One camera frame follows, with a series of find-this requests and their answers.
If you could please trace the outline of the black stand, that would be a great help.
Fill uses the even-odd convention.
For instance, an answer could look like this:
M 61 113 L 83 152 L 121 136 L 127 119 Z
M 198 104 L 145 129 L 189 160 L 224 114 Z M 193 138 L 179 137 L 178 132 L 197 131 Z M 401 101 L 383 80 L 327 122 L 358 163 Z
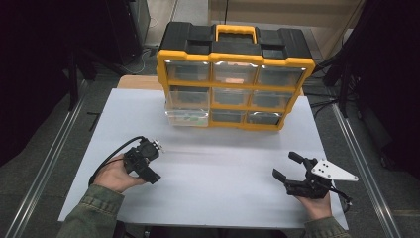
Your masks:
M 78 82 L 77 72 L 80 71 L 85 79 L 93 80 L 96 77 L 96 69 L 94 68 L 87 52 L 84 48 L 72 46 L 68 50 L 68 87 L 69 87 L 69 111 L 72 111 L 78 100 Z
M 329 69 L 324 76 L 323 83 L 327 87 L 332 87 L 337 82 L 340 82 L 338 107 L 342 115 L 347 118 L 347 101 L 352 78 L 352 65 L 348 61 L 333 57 L 328 60 L 327 66 Z

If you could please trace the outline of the aluminium floor rail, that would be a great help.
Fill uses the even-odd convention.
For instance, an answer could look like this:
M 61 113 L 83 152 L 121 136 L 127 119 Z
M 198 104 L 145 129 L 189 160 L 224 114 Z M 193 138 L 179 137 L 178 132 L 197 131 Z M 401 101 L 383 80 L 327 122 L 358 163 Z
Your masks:
M 379 189 L 379 186 L 370 170 L 365 154 L 354 134 L 353 128 L 348 118 L 345 118 L 339 107 L 334 104 L 332 106 L 335 117 L 344 135 L 344 138 L 350 149 L 352 158 L 357 166 L 360 179 L 363 181 L 367 194 L 371 201 L 372 207 L 386 238 L 403 238 L 402 234 L 395 222 L 391 210 Z
M 75 103 L 74 108 L 66 114 L 64 121 L 61 124 L 37 175 L 35 176 L 34 181 L 20 203 L 18 211 L 5 235 L 5 238 L 21 238 L 46 187 L 68 135 L 78 117 L 84 100 L 85 97 L 81 96 Z

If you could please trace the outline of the black computer tower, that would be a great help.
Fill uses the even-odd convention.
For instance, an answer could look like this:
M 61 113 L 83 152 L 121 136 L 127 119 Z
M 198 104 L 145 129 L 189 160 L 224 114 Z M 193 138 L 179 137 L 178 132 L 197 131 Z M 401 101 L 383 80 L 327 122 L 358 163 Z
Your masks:
M 122 65 L 138 57 L 144 48 L 151 15 L 147 0 L 108 0 L 117 62 Z

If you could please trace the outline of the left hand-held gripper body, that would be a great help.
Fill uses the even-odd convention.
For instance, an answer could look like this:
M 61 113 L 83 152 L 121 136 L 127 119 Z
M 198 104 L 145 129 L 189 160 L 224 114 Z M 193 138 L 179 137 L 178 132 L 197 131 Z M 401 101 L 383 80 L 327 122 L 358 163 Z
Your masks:
M 149 163 L 159 157 L 162 145 L 157 140 L 150 141 L 146 137 L 139 137 L 139 145 L 132 147 L 124 154 L 124 167 L 129 174 L 135 172 L 138 176 L 156 176 Z

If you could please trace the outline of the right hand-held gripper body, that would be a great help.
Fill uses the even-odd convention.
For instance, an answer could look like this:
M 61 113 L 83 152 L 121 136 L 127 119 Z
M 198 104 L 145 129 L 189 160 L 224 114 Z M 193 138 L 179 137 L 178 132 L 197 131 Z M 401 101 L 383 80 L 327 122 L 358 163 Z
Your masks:
M 333 186 L 334 180 L 358 181 L 359 178 L 328 160 L 293 158 L 298 164 L 302 164 L 306 169 L 305 180 L 284 180 L 284 186 L 288 195 L 307 197 L 311 199 L 321 199 L 329 191 L 341 195 L 345 199 L 348 197 Z

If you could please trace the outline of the yellow black organizer cabinet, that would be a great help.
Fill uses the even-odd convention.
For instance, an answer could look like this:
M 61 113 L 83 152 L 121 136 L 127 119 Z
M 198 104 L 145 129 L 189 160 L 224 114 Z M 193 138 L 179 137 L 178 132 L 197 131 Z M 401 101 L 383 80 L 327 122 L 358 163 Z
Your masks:
M 166 25 L 157 50 L 157 78 L 165 101 L 168 94 L 166 60 L 182 61 L 234 61 L 257 65 L 304 67 L 306 71 L 299 82 L 286 115 L 277 129 L 280 130 L 291 112 L 303 82 L 312 74 L 316 63 L 301 30 L 280 28 L 261 30 L 253 26 L 213 25 L 195 26 L 187 22 L 170 22 Z

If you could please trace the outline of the person's right hand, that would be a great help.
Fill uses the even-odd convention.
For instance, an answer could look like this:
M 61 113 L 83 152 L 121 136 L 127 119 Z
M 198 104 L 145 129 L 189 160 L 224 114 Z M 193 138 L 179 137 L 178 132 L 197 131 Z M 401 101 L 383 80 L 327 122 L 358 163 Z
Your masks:
M 323 198 L 319 199 L 311 199 L 301 196 L 296 196 L 296 199 L 306 209 L 311 220 L 323 219 L 333 215 L 330 193 L 327 193 Z

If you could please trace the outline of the black hex key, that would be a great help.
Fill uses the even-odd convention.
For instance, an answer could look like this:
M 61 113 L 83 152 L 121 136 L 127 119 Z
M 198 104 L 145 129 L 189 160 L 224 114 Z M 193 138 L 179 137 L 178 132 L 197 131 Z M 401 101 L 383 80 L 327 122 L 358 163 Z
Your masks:
M 98 123 L 98 120 L 100 119 L 101 113 L 100 112 L 87 112 L 87 115 L 94 117 L 93 122 L 89 128 L 89 132 L 93 132 L 93 130 L 95 129 Z

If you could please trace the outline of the white table board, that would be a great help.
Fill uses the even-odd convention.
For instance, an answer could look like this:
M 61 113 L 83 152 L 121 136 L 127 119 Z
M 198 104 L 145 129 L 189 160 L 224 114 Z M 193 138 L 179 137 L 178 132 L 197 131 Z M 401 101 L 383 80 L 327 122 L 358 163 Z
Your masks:
M 297 99 L 279 131 L 175 127 L 165 116 L 159 90 L 114 89 L 105 104 L 61 211 L 65 217 L 85 193 L 89 178 L 117 148 L 134 137 L 159 141 L 151 168 L 154 184 L 130 188 L 119 219 L 163 226 L 300 228 L 307 213 L 272 175 L 303 180 L 303 166 L 289 152 L 325 157 L 306 97 Z

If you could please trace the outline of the person's left hand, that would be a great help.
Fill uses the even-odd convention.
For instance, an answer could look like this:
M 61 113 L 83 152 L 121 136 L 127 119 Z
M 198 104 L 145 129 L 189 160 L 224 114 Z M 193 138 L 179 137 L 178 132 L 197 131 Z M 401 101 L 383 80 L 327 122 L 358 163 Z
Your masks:
M 143 179 L 132 177 L 126 172 L 123 158 L 123 154 L 112 158 L 97 173 L 93 183 L 120 193 L 133 186 L 145 184 Z

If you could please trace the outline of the set of small clear bins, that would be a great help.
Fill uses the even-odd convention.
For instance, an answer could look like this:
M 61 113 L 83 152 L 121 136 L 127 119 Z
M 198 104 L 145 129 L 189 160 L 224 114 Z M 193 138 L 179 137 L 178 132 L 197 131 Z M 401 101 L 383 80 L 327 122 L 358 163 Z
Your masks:
M 277 129 L 304 67 L 167 59 L 165 112 L 203 110 L 208 126 Z

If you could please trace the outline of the large clear plastic drawer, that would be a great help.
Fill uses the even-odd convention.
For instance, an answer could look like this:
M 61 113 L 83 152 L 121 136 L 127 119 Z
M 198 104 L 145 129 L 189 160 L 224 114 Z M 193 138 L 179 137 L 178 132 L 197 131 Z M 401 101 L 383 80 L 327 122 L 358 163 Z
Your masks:
M 199 120 L 185 120 L 183 116 L 189 113 L 200 115 L 201 118 Z M 165 115 L 173 126 L 207 127 L 209 122 L 209 112 L 203 110 L 167 110 Z

